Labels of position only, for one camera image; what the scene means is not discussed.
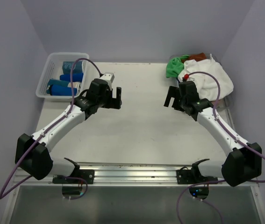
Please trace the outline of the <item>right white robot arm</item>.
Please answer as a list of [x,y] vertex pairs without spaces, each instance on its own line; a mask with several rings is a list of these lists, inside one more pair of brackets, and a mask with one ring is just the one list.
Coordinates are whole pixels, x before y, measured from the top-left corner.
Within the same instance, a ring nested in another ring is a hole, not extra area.
[[202,125],[217,141],[226,155],[223,161],[203,159],[191,165],[190,169],[181,168],[176,171],[179,184],[215,182],[224,179],[234,187],[262,173],[262,158],[256,153],[262,149],[258,143],[250,144],[239,136],[222,119],[219,113],[213,110],[213,104],[206,98],[200,99],[196,85],[192,81],[170,86],[164,103],[172,108],[185,112]]

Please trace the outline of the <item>white towel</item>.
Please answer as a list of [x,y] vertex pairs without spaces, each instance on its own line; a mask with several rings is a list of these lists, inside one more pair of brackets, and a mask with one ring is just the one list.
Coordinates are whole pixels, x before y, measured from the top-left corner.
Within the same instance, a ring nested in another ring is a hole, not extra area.
[[215,101],[220,91],[219,99],[231,94],[234,89],[234,85],[225,72],[223,67],[212,57],[201,61],[188,60],[184,62],[184,69],[178,75],[178,80],[183,81],[185,74],[190,75],[189,81],[193,81],[196,85],[199,98],[206,98],[209,101]]

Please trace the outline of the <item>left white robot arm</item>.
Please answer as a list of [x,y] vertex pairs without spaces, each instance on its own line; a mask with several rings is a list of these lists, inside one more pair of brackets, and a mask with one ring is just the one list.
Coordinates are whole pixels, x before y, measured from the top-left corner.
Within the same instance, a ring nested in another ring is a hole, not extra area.
[[100,78],[94,79],[56,119],[46,127],[18,138],[15,163],[37,180],[48,175],[63,176],[69,183],[79,180],[78,163],[68,158],[55,159],[50,153],[55,145],[73,128],[86,121],[99,108],[117,109],[122,105],[122,89],[116,88],[113,97],[111,83]]

